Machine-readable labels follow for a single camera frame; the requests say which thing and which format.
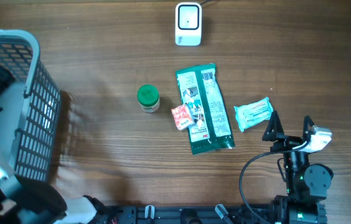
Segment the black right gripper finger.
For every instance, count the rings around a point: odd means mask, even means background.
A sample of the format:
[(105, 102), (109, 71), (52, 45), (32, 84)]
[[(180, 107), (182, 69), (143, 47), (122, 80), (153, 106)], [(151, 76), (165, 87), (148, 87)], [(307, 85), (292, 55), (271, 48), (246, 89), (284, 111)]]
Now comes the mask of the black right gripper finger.
[(303, 140), (309, 140), (310, 136), (312, 134), (311, 128), (314, 126), (314, 122), (311, 119), (309, 115), (304, 117), (304, 123), (303, 123), (303, 133), (302, 133), (302, 139)]
[(281, 120), (279, 118), (278, 112), (273, 111), (271, 113), (268, 126), (263, 134), (262, 140), (275, 142), (284, 139), (284, 137), (284, 130), (281, 125)]

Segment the teal wet wipes packet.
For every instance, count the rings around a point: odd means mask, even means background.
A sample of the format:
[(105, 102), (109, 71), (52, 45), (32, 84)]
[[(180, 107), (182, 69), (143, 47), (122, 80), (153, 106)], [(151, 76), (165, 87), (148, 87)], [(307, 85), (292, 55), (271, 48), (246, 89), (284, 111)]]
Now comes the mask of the teal wet wipes packet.
[(274, 111), (268, 97), (248, 105), (234, 106), (234, 109), (235, 118), (241, 132), (262, 121), (269, 120)]

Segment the green 3M gloves packet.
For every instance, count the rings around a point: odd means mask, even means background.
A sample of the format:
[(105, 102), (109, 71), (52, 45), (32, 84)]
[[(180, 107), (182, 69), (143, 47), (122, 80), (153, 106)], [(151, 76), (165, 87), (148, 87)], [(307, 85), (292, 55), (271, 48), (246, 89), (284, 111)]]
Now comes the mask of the green 3M gloves packet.
[(193, 155), (219, 149), (233, 149), (235, 142), (214, 63), (175, 72), (183, 105), (195, 122), (187, 128)]

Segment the red snack packet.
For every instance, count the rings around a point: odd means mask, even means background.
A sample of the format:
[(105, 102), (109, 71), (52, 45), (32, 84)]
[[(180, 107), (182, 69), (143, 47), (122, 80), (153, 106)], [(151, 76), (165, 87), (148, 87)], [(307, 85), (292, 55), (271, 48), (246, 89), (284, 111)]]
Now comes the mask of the red snack packet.
[(178, 130), (184, 130), (189, 126), (195, 124), (190, 108), (187, 104), (173, 108), (171, 109), (171, 112)]

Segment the green lid jar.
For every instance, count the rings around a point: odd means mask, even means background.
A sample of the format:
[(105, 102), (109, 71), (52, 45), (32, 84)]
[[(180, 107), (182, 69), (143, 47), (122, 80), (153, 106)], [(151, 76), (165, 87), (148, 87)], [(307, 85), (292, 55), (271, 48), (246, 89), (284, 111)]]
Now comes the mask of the green lid jar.
[(153, 113), (159, 109), (160, 97), (158, 89), (153, 85), (143, 85), (137, 93), (138, 103), (143, 111)]

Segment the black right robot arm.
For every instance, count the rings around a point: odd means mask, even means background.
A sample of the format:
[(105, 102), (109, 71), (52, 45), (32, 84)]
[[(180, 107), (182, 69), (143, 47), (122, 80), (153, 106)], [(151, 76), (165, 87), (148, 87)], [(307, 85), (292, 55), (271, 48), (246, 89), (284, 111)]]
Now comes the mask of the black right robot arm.
[(323, 164), (311, 164), (309, 155), (323, 150), (330, 143), (331, 131), (316, 126), (306, 116), (302, 136), (288, 136), (284, 133), (278, 113), (274, 111), (262, 140), (273, 143), (271, 152), (283, 155), (283, 165), (278, 168), (287, 188), (286, 196), (277, 195), (270, 202), (267, 221), (327, 223), (325, 205), (321, 201), (327, 198), (334, 173)]

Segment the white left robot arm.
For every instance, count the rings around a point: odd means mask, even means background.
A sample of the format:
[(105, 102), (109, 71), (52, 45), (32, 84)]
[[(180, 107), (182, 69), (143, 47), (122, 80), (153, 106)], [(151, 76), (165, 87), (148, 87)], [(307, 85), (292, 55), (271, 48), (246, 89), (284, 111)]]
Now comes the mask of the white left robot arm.
[[(0, 95), (15, 81), (0, 65)], [(65, 200), (51, 185), (15, 173), (0, 153), (0, 223), (107, 223), (91, 197)]]

